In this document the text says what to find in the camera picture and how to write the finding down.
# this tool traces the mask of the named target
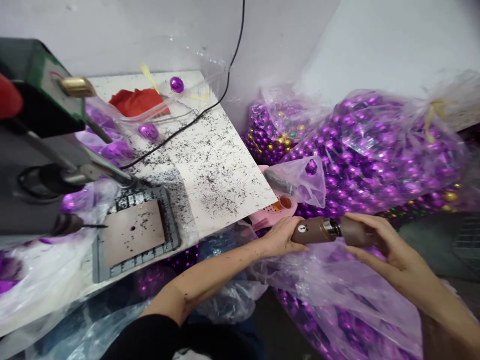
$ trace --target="white table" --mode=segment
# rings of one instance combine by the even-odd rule
[[[180,76],[185,87],[200,82],[199,71],[181,73],[152,74],[161,93],[169,92],[168,81],[172,76]],[[120,89],[134,90],[150,88],[151,84],[142,75],[119,75],[94,77],[90,81],[98,96],[108,102]],[[203,96],[208,88],[200,92],[200,99],[187,97],[181,101],[188,107],[201,112],[217,101],[215,96]],[[188,107],[173,105],[171,116],[177,117],[189,111]],[[195,114],[182,116],[158,125],[161,134],[168,136],[184,124],[191,122]],[[152,145],[134,132],[129,134],[133,148],[142,153]],[[183,193],[174,186],[175,179],[163,178],[163,174],[175,166],[183,183]],[[171,257],[196,245],[200,239],[273,204],[277,198],[258,170],[257,165],[244,146],[221,106],[208,112],[199,122],[186,129],[162,149],[153,153],[147,161],[132,168],[139,178],[156,183],[166,182],[173,203],[173,213],[179,228],[181,246],[151,261],[145,262],[110,280],[93,283],[92,254],[88,252],[81,261],[79,272],[74,276],[80,286],[67,297],[55,298],[55,294],[45,293],[29,311],[13,313],[8,321],[0,325],[0,336],[49,314],[72,301],[81,299],[112,284],[126,275],[161,259]],[[38,244],[39,247],[50,245]]]

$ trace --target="forearm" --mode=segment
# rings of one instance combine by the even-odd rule
[[[433,317],[419,314],[424,360],[480,359],[480,327],[458,300]]]
[[[262,247],[256,240],[199,262],[170,281],[153,299],[142,316],[168,315],[181,325],[191,310],[263,256]]]

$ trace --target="black cable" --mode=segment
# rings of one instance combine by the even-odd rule
[[[242,40],[242,34],[244,32],[244,20],[245,20],[245,0],[242,1],[242,6],[241,6],[241,25],[240,25],[240,34],[238,35],[238,41],[236,43],[236,48],[235,48],[235,52],[233,53],[233,56],[231,58],[231,61],[230,61],[230,65],[228,66],[228,73],[227,73],[227,76],[226,76],[226,86],[225,86],[225,91],[223,92],[223,95],[220,97],[220,99],[214,103],[212,106],[210,107],[207,107],[205,110],[203,110],[200,114],[198,114],[198,116],[193,119],[192,122],[188,123],[187,125],[185,125],[184,127],[181,127],[180,129],[178,129],[177,131],[175,131],[172,135],[170,135],[169,137],[167,137],[161,144],[159,144],[158,146],[155,146],[153,149],[151,149],[150,151],[147,151],[145,154],[143,154],[142,156],[140,156],[138,159],[134,160],[133,162],[129,163],[128,165],[125,165],[125,166],[121,166],[120,169],[121,170],[125,170],[125,169],[128,169],[128,168],[131,168],[132,166],[138,164],[139,162],[141,162],[143,159],[145,159],[146,157],[150,156],[151,154],[153,154],[154,152],[156,152],[158,149],[160,149],[162,146],[164,146],[166,143],[168,143],[171,139],[173,139],[174,137],[176,137],[178,134],[180,134],[182,131],[188,129],[189,127],[191,127],[192,125],[194,125],[195,123],[197,123],[201,118],[202,116],[212,110],[214,107],[216,107],[218,104],[220,104],[220,102],[224,99],[225,95],[227,94],[227,91],[229,89],[229,84],[230,84],[230,70],[232,69],[232,65],[234,64],[234,61],[235,61],[235,58],[237,57],[237,53],[239,51],[239,47],[240,47],[240,41]]]

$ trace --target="red cloth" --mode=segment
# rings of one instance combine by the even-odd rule
[[[113,95],[109,101],[118,109],[121,114],[127,118],[132,118],[143,114],[147,110],[163,103],[164,100],[154,89],[135,89],[134,92],[128,90],[120,90]],[[158,115],[170,114],[168,107],[161,109]]]

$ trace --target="yellow twist tie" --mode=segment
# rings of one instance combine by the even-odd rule
[[[157,89],[157,85],[155,85],[155,81],[152,74],[150,73],[150,69],[144,62],[140,62],[140,70],[143,75],[145,75],[146,79],[153,85],[156,93],[160,95],[160,91]]]
[[[425,118],[425,134],[426,139],[430,144],[435,142],[435,138],[430,133],[430,124],[432,122],[432,118],[434,115],[437,115],[440,118],[446,118],[447,114],[445,113],[445,108],[447,107],[446,101],[432,101],[430,103],[430,109],[428,110],[428,114]]]

